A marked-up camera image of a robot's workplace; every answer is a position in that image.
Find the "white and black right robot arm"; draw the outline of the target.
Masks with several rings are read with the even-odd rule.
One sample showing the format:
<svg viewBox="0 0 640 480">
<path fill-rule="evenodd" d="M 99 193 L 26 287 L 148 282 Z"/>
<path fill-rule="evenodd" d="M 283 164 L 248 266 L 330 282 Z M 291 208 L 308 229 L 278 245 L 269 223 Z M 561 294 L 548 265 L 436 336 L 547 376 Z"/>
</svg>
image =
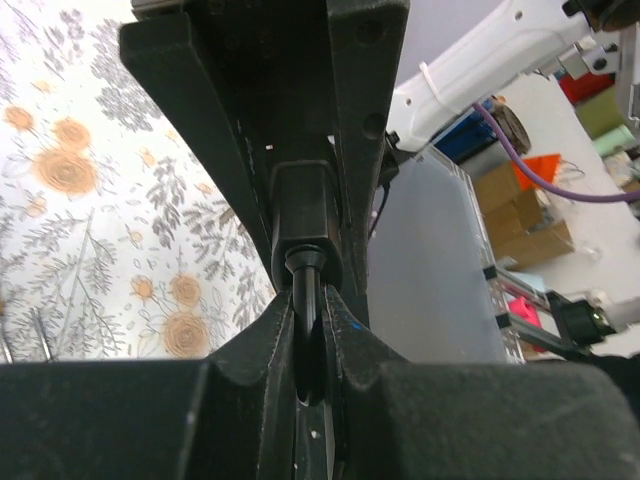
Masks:
<svg viewBox="0 0 640 480">
<path fill-rule="evenodd" d="M 288 253 L 366 290 L 368 221 L 392 134 L 415 152 L 454 116 L 598 31 L 635 1 L 504 1 L 398 82 L 425 1 L 136 1 L 122 64 L 246 227 L 277 289 Z"/>
</svg>

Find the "black Kaijing padlock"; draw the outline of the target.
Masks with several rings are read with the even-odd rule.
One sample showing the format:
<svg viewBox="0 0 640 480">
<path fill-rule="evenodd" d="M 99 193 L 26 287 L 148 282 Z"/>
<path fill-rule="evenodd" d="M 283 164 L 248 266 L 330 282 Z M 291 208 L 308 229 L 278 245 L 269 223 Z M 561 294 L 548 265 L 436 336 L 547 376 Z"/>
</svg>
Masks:
<svg viewBox="0 0 640 480">
<path fill-rule="evenodd" d="M 324 397 L 322 288 L 343 282 L 341 212 L 335 175 L 322 160 L 278 165 L 272 178 L 271 272 L 288 290 L 294 315 L 294 376 L 298 400 Z"/>
</svg>

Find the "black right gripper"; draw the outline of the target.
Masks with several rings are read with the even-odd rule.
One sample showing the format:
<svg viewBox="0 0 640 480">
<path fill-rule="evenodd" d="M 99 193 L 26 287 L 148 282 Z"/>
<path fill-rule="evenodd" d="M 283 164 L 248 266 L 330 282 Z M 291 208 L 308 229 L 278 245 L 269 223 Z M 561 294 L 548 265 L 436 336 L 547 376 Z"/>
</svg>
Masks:
<svg viewBox="0 0 640 480">
<path fill-rule="evenodd" d="M 133 2 L 135 21 L 119 32 L 122 64 L 219 188 L 265 270 L 265 165 L 334 164 L 335 105 L 348 278 L 366 292 L 369 218 L 409 9 L 408 1 Z"/>
</svg>

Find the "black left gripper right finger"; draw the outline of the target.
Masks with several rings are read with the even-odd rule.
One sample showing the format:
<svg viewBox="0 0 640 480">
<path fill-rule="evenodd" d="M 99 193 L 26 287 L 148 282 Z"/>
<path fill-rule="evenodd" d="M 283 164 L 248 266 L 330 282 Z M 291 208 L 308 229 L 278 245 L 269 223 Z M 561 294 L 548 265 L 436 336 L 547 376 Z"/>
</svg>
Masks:
<svg viewBox="0 0 640 480">
<path fill-rule="evenodd" d="M 417 364 L 323 296 L 337 478 L 638 477 L 637 357 Z"/>
</svg>

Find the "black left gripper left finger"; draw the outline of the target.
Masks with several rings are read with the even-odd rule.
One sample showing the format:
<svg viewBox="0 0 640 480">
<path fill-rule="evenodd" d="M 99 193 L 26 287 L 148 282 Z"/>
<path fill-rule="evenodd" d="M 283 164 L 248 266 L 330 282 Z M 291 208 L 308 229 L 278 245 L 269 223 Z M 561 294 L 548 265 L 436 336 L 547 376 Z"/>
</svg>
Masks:
<svg viewBox="0 0 640 480">
<path fill-rule="evenodd" d="M 293 311 L 198 360 L 20 363 L 1 370 L 5 479 L 288 479 Z"/>
</svg>

